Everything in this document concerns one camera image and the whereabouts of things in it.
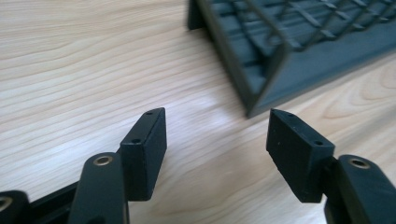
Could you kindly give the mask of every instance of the small hole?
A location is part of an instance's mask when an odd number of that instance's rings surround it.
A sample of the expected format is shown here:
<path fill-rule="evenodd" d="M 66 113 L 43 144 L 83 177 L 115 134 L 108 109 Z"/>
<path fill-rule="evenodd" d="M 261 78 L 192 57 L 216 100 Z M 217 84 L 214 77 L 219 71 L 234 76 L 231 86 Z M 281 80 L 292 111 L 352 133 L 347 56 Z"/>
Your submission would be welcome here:
<path fill-rule="evenodd" d="M 12 204 L 12 198 L 0 197 L 0 212 L 4 211 Z"/>
<path fill-rule="evenodd" d="M 102 166 L 102 165 L 107 165 L 113 161 L 113 158 L 110 156 L 103 156 L 96 158 L 96 160 L 93 161 L 93 164 Z"/>
<path fill-rule="evenodd" d="M 350 159 L 349 163 L 361 169 L 370 168 L 370 165 L 367 162 L 358 159 Z"/>
<path fill-rule="evenodd" d="M 323 146 L 323 143 L 320 142 L 320 141 L 315 141 L 314 143 L 315 143 L 316 145 L 318 145 L 318 146 Z"/>
<path fill-rule="evenodd" d="M 140 143 L 140 139 L 136 138 L 132 140 L 132 143 L 134 144 L 139 144 Z"/>

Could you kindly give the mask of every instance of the black plastic part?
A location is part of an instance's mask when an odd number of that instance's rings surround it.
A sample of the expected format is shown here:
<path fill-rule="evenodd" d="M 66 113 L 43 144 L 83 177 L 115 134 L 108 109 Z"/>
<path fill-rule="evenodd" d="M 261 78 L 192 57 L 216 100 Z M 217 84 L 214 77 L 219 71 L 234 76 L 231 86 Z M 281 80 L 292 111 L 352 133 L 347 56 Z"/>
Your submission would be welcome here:
<path fill-rule="evenodd" d="M 189 13 L 187 18 L 187 27 L 190 30 L 195 30 L 205 27 L 205 21 L 202 17 L 201 11 L 199 10 L 195 1 L 189 1 Z"/>
<path fill-rule="evenodd" d="M 334 145 L 297 116 L 272 109 L 266 148 L 300 202 L 319 203 L 320 173 Z"/>
<path fill-rule="evenodd" d="M 78 182 L 59 189 L 31 203 L 34 223 L 63 224 L 67 222 Z"/>
<path fill-rule="evenodd" d="M 324 214 L 328 224 L 351 223 L 347 208 L 344 205 L 335 205 L 327 200 L 324 206 Z"/>
<path fill-rule="evenodd" d="M 249 118 L 396 49 L 395 1 L 190 0 Z"/>
<path fill-rule="evenodd" d="M 18 190 L 0 192 L 0 223 L 30 223 L 30 206 L 27 195 Z"/>
<path fill-rule="evenodd" d="M 357 156 L 338 161 L 337 182 L 352 223 L 396 223 L 396 188 L 381 169 Z"/>
<path fill-rule="evenodd" d="M 142 115 L 120 143 L 128 201 L 151 198 L 166 151 L 165 109 Z"/>
<path fill-rule="evenodd" d="M 69 224 L 127 224 L 120 155 L 107 152 L 89 158 L 82 170 Z"/>

